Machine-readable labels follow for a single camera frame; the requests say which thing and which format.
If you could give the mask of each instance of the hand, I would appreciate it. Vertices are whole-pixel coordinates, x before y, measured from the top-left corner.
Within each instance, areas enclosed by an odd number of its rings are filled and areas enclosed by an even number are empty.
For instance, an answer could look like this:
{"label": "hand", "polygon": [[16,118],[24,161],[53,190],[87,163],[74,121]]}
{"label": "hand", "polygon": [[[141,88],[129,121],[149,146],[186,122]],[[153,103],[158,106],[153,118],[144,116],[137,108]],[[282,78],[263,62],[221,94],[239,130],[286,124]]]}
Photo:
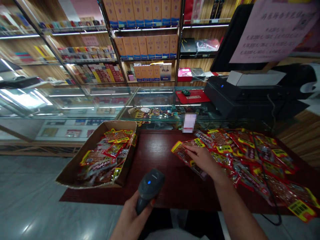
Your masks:
{"label": "hand", "polygon": [[138,198],[139,192],[136,191],[134,195],[125,202],[110,240],[136,240],[139,238],[151,214],[155,200],[151,200],[150,204],[148,204],[138,216],[136,212]]}
{"label": "hand", "polygon": [[194,160],[199,168],[208,173],[213,180],[221,173],[221,167],[213,159],[206,148],[185,145],[186,153]]}

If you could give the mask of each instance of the pink sign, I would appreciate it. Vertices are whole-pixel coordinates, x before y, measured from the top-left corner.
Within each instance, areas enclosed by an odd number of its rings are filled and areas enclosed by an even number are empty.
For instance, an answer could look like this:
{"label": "pink sign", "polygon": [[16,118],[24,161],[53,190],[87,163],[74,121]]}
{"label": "pink sign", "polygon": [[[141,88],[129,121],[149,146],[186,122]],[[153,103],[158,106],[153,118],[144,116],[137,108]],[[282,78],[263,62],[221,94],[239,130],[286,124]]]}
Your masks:
{"label": "pink sign", "polygon": [[319,18],[315,1],[257,0],[230,63],[281,61]]}
{"label": "pink sign", "polygon": [[82,37],[82,40],[87,47],[99,46],[98,39],[95,36],[85,36]]}

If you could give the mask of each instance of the tile floor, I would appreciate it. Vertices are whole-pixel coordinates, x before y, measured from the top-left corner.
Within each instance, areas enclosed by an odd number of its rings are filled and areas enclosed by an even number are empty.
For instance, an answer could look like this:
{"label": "tile floor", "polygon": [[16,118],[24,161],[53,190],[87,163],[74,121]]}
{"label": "tile floor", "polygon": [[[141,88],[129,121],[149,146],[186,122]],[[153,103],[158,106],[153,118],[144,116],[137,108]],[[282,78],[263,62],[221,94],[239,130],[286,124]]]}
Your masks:
{"label": "tile floor", "polygon": [[[122,206],[59,202],[65,187],[54,180],[69,160],[0,156],[1,240],[109,239]],[[230,237],[221,212],[219,217],[228,240]],[[319,218],[304,224],[296,217],[283,216],[280,227],[271,225],[259,214],[255,218],[269,239],[320,239]]]}

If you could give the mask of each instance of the cardboard box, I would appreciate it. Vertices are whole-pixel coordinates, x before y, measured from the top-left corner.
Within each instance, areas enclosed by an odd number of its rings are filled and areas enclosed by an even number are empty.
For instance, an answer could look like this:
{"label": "cardboard box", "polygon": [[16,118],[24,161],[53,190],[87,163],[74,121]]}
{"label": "cardboard box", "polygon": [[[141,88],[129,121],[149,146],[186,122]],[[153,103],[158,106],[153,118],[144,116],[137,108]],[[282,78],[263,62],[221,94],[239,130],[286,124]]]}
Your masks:
{"label": "cardboard box", "polygon": [[133,28],[136,26],[136,21],[134,17],[132,0],[122,0],[122,3],[123,3],[128,27]]}
{"label": "cardboard box", "polygon": [[122,41],[123,41],[124,49],[126,50],[127,59],[133,60],[133,52],[132,52],[130,37],[123,37]]}
{"label": "cardboard box", "polygon": [[143,0],[142,7],[143,7],[144,25],[146,27],[152,27],[153,17],[152,17],[151,0]]}
{"label": "cardboard box", "polygon": [[138,37],[130,37],[130,42],[131,42],[131,48],[133,52],[133,58],[135,60],[140,60],[141,56],[140,56]]}
{"label": "cardboard box", "polygon": [[156,58],[162,58],[162,36],[154,36],[154,53]]}
{"label": "cardboard box", "polygon": [[127,54],[126,54],[126,50],[125,50],[124,45],[123,45],[122,37],[114,38],[114,42],[117,45],[118,52],[120,54],[121,59],[122,60],[126,60],[127,59]]}
{"label": "cardboard box", "polygon": [[148,73],[148,81],[149,82],[153,82],[154,81],[154,77],[153,77],[153,66],[149,65],[147,67],[147,73]]}
{"label": "cardboard box", "polygon": [[89,150],[96,148],[96,144],[101,140],[103,133],[114,128],[116,131],[126,129],[133,130],[133,134],[136,134],[137,123],[134,121],[106,121],[103,122],[88,138],[84,145],[80,148],[77,154],[72,158],[72,160],[67,164],[67,166],[62,170],[59,176],[56,178],[56,182],[64,185],[68,188],[73,189],[89,189],[89,188],[101,188],[101,187],[123,187],[127,174],[129,172],[133,153],[135,149],[135,144],[131,145],[125,162],[123,163],[121,172],[119,176],[112,182],[104,183],[98,186],[88,187],[76,184],[77,174],[80,170],[80,162],[83,156]]}
{"label": "cardboard box", "polygon": [[169,26],[171,24],[171,0],[162,0],[161,9],[162,9],[162,25]]}
{"label": "cardboard box", "polygon": [[138,37],[141,59],[148,59],[147,40],[145,36]]}
{"label": "cardboard box", "polygon": [[191,82],[192,73],[190,68],[179,68],[178,82]]}
{"label": "cardboard box", "polygon": [[113,5],[112,0],[104,0],[104,6],[106,8],[107,16],[110,22],[111,27],[117,28],[118,27],[118,19],[117,14]]}
{"label": "cardboard box", "polygon": [[181,0],[171,0],[171,24],[178,25],[180,20]]}
{"label": "cardboard box", "polygon": [[142,73],[140,66],[133,66],[134,74],[136,75],[137,82],[142,82]]}
{"label": "cardboard box", "polygon": [[171,63],[160,65],[160,81],[171,81]]}
{"label": "cardboard box", "polygon": [[144,27],[142,0],[134,0],[133,2],[134,17],[137,27]]}
{"label": "cardboard box", "polygon": [[170,58],[175,58],[178,52],[178,35],[170,35]]}
{"label": "cardboard box", "polygon": [[273,86],[280,82],[286,73],[269,70],[267,73],[244,74],[240,71],[231,71],[227,82],[235,86]]}
{"label": "cardboard box", "polygon": [[140,66],[141,75],[142,75],[142,81],[143,82],[148,82],[149,81],[148,66],[149,65]]}
{"label": "cardboard box", "polygon": [[162,56],[169,57],[170,55],[170,35],[162,36]]}
{"label": "cardboard box", "polygon": [[119,27],[127,27],[126,14],[122,0],[113,0],[114,10],[116,11]]}
{"label": "cardboard box", "polygon": [[153,25],[161,26],[161,0],[152,0],[152,17],[153,17]]}
{"label": "cardboard box", "polygon": [[153,65],[154,81],[160,81],[160,65]]}
{"label": "cardboard box", "polygon": [[155,55],[154,55],[154,37],[153,36],[146,36],[146,40],[147,40],[148,58],[149,59],[155,58]]}

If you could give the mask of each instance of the glass display case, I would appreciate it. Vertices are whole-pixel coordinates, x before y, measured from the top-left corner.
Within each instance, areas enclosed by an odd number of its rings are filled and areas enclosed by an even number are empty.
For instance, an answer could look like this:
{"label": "glass display case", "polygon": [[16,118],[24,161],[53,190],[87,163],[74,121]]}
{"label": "glass display case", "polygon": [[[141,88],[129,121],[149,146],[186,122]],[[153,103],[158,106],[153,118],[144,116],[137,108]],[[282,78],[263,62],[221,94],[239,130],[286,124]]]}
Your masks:
{"label": "glass display case", "polygon": [[73,156],[107,120],[136,121],[144,129],[181,129],[188,113],[200,130],[244,127],[270,131],[254,119],[224,119],[211,102],[181,103],[177,92],[203,87],[110,87],[0,90],[0,154],[24,149],[44,156]]}

